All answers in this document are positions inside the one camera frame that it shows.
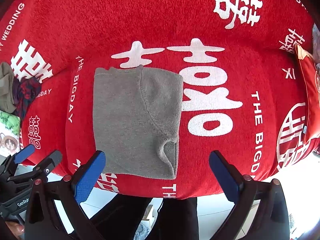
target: red blanket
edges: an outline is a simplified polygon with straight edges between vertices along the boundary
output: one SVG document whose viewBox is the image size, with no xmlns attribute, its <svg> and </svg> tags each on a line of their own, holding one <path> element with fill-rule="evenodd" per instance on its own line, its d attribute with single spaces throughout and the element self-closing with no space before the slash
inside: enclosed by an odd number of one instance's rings
<svg viewBox="0 0 320 240">
<path fill-rule="evenodd" d="M 0 59 L 42 92 L 22 124 L 37 163 L 53 149 L 73 173 L 95 152 L 97 67 L 142 64 L 184 78 L 175 180 L 102 174 L 97 187 L 127 195 L 221 192 L 208 157 L 220 150 L 262 180 L 308 155 L 306 92 L 293 46 L 311 49 L 313 21 L 300 0 L 16 0 L 0 22 Z"/>
</svg>

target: person's leg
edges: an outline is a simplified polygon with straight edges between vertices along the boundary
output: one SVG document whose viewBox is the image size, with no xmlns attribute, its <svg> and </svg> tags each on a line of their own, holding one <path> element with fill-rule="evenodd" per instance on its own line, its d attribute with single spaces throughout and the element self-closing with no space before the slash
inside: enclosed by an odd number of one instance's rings
<svg viewBox="0 0 320 240">
<path fill-rule="evenodd" d="M 133 240 L 151 200 L 152 198 L 118 194 L 90 221 L 105 239 Z"/>
<path fill-rule="evenodd" d="M 197 198 L 164 199 L 146 240 L 199 240 Z"/>
</svg>

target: finger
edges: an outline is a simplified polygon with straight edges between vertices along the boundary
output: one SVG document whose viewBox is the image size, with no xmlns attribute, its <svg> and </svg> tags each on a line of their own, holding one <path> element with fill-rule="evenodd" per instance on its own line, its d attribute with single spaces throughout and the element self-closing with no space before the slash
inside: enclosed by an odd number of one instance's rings
<svg viewBox="0 0 320 240">
<path fill-rule="evenodd" d="M 6 222 L 11 232 L 17 237 L 24 233 L 24 226 L 15 222 Z"/>
</svg>

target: floor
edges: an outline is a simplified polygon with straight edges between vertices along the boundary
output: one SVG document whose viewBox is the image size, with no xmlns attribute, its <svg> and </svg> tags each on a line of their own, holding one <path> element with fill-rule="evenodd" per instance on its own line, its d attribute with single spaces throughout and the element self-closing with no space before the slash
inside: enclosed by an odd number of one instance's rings
<svg viewBox="0 0 320 240">
<path fill-rule="evenodd" d="M 30 167 L 19 167 L 18 173 L 24 173 Z M 310 154 L 299 163 L 286 168 L 272 178 L 280 180 L 290 213 L 296 217 L 299 228 L 304 231 L 309 229 L 319 220 L 320 203 L 317 201 L 320 194 L 318 178 L 320 177 L 320 158 Z M 49 181 L 60 180 L 61 177 L 55 174 L 48 176 Z M 81 204 L 87 216 L 90 218 L 108 203 L 115 193 L 94 188 L 88 200 Z M 151 202 L 154 205 L 154 217 L 157 217 L 157 209 L 161 205 L 161 198 L 154 198 Z M 68 232 L 73 230 L 59 201 L 56 202 L 62 221 Z M 245 221 L 238 239 L 243 237 L 249 230 L 254 215 L 258 208 L 255 202 Z M 228 216 L 233 203 L 229 202 L 224 194 L 198 197 L 198 221 L 200 240 L 209 240 L 216 230 Z"/>
</svg>

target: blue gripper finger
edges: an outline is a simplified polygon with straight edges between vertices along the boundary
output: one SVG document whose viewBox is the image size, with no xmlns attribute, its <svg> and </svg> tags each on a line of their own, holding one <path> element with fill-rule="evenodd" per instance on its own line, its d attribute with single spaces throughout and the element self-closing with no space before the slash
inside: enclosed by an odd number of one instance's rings
<svg viewBox="0 0 320 240">
<path fill-rule="evenodd" d="M 15 154 L 14 163 L 15 164 L 22 163 L 31 154 L 33 154 L 35 150 L 36 150 L 36 148 L 34 147 L 34 145 L 29 144 L 27 147 L 23 148 L 20 152 Z"/>
<path fill-rule="evenodd" d="M 75 199 L 78 204 L 88 199 L 105 166 L 106 156 L 104 152 L 100 152 L 76 185 Z"/>
<path fill-rule="evenodd" d="M 237 203 L 240 193 L 239 186 L 229 173 L 228 168 L 214 151 L 210 154 L 209 165 L 227 199 L 233 203 Z"/>
</svg>

